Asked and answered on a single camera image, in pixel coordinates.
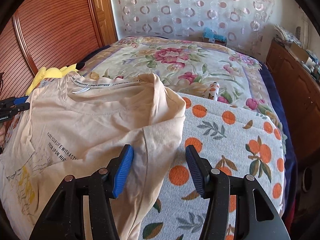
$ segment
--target beige shirt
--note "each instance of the beige shirt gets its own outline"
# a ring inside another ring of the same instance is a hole
[[[0,155],[0,197],[18,237],[29,238],[66,175],[89,176],[131,144],[133,164],[111,207],[120,238],[137,239],[181,142],[184,100],[154,74],[94,81],[70,72],[28,101]]]

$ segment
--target navy blue bed sheet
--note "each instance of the navy blue bed sheet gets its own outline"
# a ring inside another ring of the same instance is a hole
[[[276,114],[278,115],[280,122],[282,123],[284,134],[288,137],[285,141],[285,146],[287,150],[284,162],[284,176],[286,179],[286,186],[284,189],[285,209],[284,214],[282,216],[282,219],[285,220],[293,206],[297,190],[297,159],[293,150],[287,119],[284,114],[284,109],[282,107],[281,99],[276,89],[276,85],[267,66],[262,63],[261,65],[262,69],[260,70],[260,74],[263,79],[263,82],[267,87],[271,104],[273,106],[273,109],[276,111]]]

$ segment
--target black ear tip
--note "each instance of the black ear tip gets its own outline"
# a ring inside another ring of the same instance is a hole
[[[76,69],[77,69],[77,70],[80,70],[80,69],[82,69],[82,68],[84,67],[84,65],[85,65],[84,62],[79,62],[79,63],[77,63],[77,65],[76,65]]]

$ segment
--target orange circle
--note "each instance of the orange circle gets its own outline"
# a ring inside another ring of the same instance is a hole
[[[273,198],[280,198],[281,192],[282,192],[281,184],[280,184],[280,183],[276,183],[276,184],[273,186],[273,190],[272,190],[272,196],[273,196]]]
[[[277,160],[277,167],[280,172],[284,171],[284,161],[282,158]]]
[[[186,167],[177,165],[169,171],[169,180],[173,185],[182,186],[189,179],[189,171]]]
[[[264,129],[267,133],[272,133],[272,132],[273,132],[272,125],[271,125],[269,122],[264,122],[264,123],[263,123],[263,129]]]
[[[190,137],[185,141],[184,147],[188,145],[193,145],[198,153],[202,150],[202,142],[195,137]]]
[[[235,115],[230,111],[223,112],[222,119],[226,124],[234,124],[236,122]]]
[[[185,97],[183,97],[182,99],[186,102],[186,109],[188,109],[191,106],[190,99],[189,98],[185,98]]]
[[[207,114],[207,109],[204,106],[201,105],[195,105],[192,107],[192,113],[196,116],[196,117],[205,117]]]
[[[275,136],[276,136],[276,138],[278,139],[278,140],[281,140],[281,136],[280,136],[280,132],[279,132],[279,129],[278,128],[276,128],[276,129],[274,129],[274,134],[275,134]]]
[[[260,159],[264,163],[269,163],[271,161],[271,150],[266,144],[261,144],[260,146]]]
[[[221,167],[221,168],[219,168],[219,170],[223,171],[228,176],[232,176],[232,172],[227,166]]]
[[[257,154],[260,151],[260,145],[257,141],[250,140],[248,144],[252,153]]]
[[[234,235],[227,235],[225,240],[233,240]]]
[[[236,195],[230,195],[229,213],[236,210]]]

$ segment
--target yellow plush toy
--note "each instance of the yellow plush toy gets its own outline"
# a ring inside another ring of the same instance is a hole
[[[68,74],[70,71],[76,71],[78,72],[82,67],[84,66],[84,63],[77,63],[73,64],[71,66],[65,66],[60,69],[52,67],[49,69],[46,69],[45,67],[41,67],[34,77],[31,85],[27,89],[26,96],[30,95],[33,89],[45,78],[62,78],[66,74]]]

